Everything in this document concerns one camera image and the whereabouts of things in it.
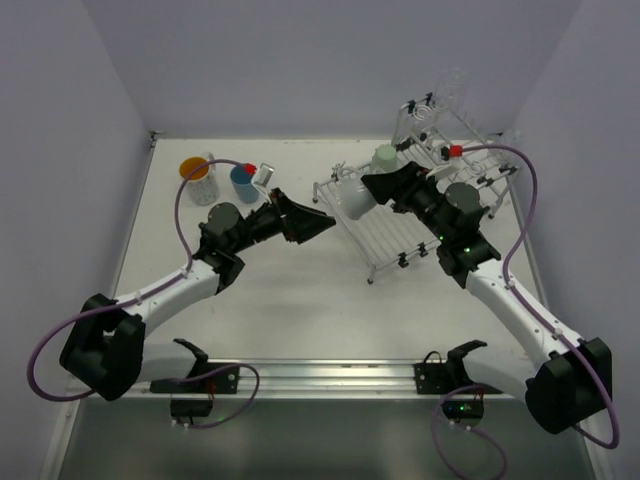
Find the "light blue plastic cup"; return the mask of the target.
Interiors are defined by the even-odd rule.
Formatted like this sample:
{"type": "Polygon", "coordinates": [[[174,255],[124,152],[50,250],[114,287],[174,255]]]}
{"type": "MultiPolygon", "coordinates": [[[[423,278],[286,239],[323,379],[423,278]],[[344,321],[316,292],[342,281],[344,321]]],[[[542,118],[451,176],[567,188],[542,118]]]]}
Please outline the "light blue plastic cup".
{"type": "Polygon", "coordinates": [[[252,204],[258,200],[259,193],[252,184],[257,168],[253,164],[235,166],[230,172],[231,184],[239,200],[244,204],[252,204]]]}

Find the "grey ceramic mug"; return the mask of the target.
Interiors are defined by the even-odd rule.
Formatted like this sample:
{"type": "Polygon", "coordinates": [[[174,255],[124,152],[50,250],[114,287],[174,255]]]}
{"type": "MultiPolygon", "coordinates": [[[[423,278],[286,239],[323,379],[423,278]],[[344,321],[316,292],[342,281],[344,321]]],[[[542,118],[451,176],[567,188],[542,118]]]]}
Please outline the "grey ceramic mug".
{"type": "Polygon", "coordinates": [[[346,217],[354,221],[378,205],[360,177],[344,177],[337,182],[337,202],[346,217]]]}

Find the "white patterned ceramic mug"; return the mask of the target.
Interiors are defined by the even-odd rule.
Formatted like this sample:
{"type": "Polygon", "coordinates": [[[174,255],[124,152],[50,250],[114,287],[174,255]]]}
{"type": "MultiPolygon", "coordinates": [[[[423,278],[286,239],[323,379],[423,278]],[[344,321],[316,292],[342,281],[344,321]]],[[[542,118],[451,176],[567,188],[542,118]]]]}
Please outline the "white patterned ceramic mug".
{"type": "Polygon", "coordinates": [[[215,166],[208,165],[208,162],[213,159],[212,153],[205,152],[200,156],[185,159],[179,166],[179,175],[182,179],[186,179],[197,167],[203,166],[189,178],[185,186],[185,192],[192,203],[197,206],[211,205],[219,198],[215,166]]]}

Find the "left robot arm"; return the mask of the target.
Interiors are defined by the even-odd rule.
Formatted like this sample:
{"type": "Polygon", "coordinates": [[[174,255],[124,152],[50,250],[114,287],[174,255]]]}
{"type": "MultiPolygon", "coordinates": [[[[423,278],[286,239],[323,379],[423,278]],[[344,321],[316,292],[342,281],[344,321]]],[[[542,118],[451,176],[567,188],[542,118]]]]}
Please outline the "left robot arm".
{"type": "Polygon", "coordinates": [[[245,266],[240,252],[276,236],[303,244],[335,224],[333,217],[290,200],[280,189],[248,215],[229,202],[215,205],[199,226],[198,249],[180,270],[118,299],[96,294],[86,301],[60,365],[107,401],[142,382],[202,379],[208,363],[203,350],[184,339],[154,344],[148,337],[191,305],[231,286],[245,266]]]}

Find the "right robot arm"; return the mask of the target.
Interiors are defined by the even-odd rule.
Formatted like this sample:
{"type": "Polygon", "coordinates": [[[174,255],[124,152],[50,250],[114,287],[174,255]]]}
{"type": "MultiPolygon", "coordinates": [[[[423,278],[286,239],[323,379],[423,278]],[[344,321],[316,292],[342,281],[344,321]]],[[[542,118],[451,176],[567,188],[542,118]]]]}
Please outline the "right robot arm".
{"type": "Polygon", "coordinates": [[[485,305],[524,351],[523,360],[484,341],[449,353],[454,381],[483,384],[527,406],[545,431],[557,434],[602,410],[612,410],[612,354],[599,338],[585,340],[536,300],[486,240],[480,222],[487,210],[473,186],[456,182],[440,190],[431,173],[411,162],[362,183],[380,205],[413,214],[440,244],[446,275],[485,305]]]}

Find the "light green plastic cup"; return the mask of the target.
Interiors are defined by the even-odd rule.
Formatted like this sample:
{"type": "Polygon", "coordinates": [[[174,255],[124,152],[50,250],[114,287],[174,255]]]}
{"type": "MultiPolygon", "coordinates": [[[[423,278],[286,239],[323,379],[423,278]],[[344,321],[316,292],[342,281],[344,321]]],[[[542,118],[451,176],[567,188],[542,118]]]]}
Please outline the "light green plastic cup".
{"type": "Polygon", "coordinates": [[[370,163],[370,172],[373,174],[390,173],[398,168],[397,151],[390,144],[378,146],[370,163]]]}

